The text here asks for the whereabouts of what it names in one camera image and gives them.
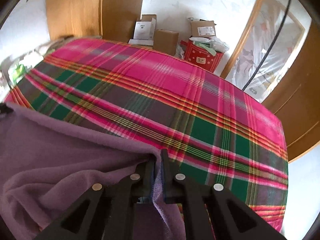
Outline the purple fleece garment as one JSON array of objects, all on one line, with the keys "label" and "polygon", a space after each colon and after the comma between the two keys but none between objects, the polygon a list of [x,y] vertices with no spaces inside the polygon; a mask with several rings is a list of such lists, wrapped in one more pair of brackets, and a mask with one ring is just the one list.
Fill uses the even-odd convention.
[{"label": "purple fleece garment", "polygon": [[15,103],[1,115],[1,217],[33,239],[93,184],[133,174],[159,149],[56,120]]}]

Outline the plastic curtain with zipper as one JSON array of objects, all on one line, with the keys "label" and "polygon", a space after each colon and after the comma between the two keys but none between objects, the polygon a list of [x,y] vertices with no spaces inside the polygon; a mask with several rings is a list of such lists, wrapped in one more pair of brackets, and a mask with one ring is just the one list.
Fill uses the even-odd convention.
[{"label": "plastic curtain with zipper", "polygon": [[227,81],[263,102],[290,69],[310,25],[299,0],[263,0]]}]

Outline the green plastic package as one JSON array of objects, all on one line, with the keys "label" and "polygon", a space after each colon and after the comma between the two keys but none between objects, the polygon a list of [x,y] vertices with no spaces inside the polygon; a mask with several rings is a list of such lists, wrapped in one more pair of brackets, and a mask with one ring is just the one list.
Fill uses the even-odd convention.
[{"label": "green plastic package", "polygon": [[25,65],[20,63],[16,63],[12,65],[8,70],[10,81],[14,85],[16,85],[21,80],[21,78],[25,75],[26,72],[27,72],[27,68],[25,67]]}]

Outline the pink green plaid bedspread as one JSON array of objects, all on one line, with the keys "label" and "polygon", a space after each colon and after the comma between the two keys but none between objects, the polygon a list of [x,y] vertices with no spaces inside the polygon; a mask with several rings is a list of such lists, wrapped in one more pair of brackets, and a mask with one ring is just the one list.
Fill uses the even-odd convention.
[{"label": "pink green plaid bedspread", "polygon": [[77,38],[45,56],[4,100],[166,148],[187,175],[224,185],[281,229],[288,160],[280,120],[194,64],[151,49]]}]

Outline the wooden door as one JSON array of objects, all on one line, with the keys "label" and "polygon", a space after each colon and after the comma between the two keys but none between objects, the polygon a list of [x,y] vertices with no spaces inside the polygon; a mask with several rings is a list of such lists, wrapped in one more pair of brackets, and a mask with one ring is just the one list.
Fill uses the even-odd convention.
[{"label": "wooden door", "polygon": [[319,26],[312,22],[289,70],[263,101],[281,121],[290,162],[319,143]]}]

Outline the wooden wardrobe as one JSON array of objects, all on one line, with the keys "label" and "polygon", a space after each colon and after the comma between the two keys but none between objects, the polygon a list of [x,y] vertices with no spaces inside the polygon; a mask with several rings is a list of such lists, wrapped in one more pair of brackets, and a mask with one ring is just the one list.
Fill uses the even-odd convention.
[{"label": "wooden wardrobe", "polygon": [[128,42],[143,0],[46,0],[51,40],[73,35]]}]

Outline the white open cardboard box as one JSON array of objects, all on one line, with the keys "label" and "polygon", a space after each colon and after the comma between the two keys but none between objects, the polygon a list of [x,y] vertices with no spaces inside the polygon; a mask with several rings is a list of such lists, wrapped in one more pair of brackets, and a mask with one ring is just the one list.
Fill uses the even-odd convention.
[{"label": "white open cardboard box", "polygon": [[136,22],[133,39],[129,40],[129,44],[152,47],[156,23],[156,14],[142,15],[141,19]]}]

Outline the red gift bag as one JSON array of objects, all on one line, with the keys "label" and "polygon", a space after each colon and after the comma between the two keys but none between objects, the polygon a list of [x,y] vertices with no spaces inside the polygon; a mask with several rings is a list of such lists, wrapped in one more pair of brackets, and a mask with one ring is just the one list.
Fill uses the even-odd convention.
[{"label": "red gift bag", "polygon": [[218,67],[224,53],[216,52],[215,55],[210,53],[207,49],[199,47],[193,42],[181,41],[180,45],[184,50],[184,60],[207,70],[208,72],[214,73]]}]

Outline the brown cardboard box with label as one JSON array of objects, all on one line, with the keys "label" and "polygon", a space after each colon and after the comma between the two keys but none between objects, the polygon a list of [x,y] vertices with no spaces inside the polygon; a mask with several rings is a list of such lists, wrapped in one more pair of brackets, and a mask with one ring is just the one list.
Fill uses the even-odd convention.
[{"label": "brown cardboard box with label", "polygon": [[198,18],[188,18],[191,25],[192,37],[212,37],[216,35],[214,21],[205,21]]}]

